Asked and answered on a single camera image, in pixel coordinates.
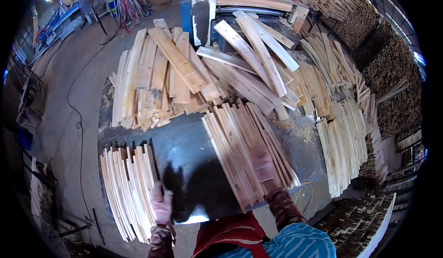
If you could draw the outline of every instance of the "person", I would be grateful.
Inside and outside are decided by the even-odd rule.
[[[268,194],[265,200],[275,217],[279,234],[266,237],[251,211],[203,222],[191,258],[335,258],[335,246],[329,236],[307,225],[306,218],[294,205],[285,188],[276,186],[272,174],[272,158],[261,146],[251,152],[254,173]],[[157,226],[152,227],[148,258],[174,257],[172,236],[166,226],[172,213],[172,192],[161,195],[160,185],[153,196]]]

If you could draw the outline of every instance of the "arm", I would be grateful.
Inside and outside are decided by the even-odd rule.
[[[267,148],[264,146],[256,148],[251,152],[251,157],[258,181],[269,192],[264,199],[269,203],[269,208],[275,217],[277,230],[280,231],[291,223],[307,224],[306,218],[292,202],[287,189],[276,186],[272,173],[272,158]]]
[[[163,197],[159,182],[152,192],[152,208],[156,214],[157,225],[151,228],[151,244],[147,258],[174,258],[171,231],[166,227],[171,220],[172,192],[166,191]]]

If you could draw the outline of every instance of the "camouflage sleeve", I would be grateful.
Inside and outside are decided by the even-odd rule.
[[[269,203],[269,209],[275,217],[279,232],[291,223],[304,222],[307,224],[306,218],[292,202],[287,189],[275,189],[264,198]]]
[[[151,228],[151,241],[147,257],[174,258],[171,231],[165,225],[156,225]]]

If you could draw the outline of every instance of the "red apron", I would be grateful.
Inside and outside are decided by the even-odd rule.
[[[191,258],[198,257],[211,245],[217,243],[235,244],[246,248],[251,251],[254,258],[269,258],[261,245],[265,236],[251,211],[222,218],[198,231],[197,243]]]

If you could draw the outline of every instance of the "glove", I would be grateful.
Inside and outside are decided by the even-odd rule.
[[[272,157],[264,145],[260,145],[251,151],[252,168],[260,183],[274,179],[272,172]]]
[[[156,223],[168,225],[171,222],[173,193],[172,191],[165,191],[163,197],[161,188],[161,183],[156,182],[152,192],[152,207],[156,214]]]

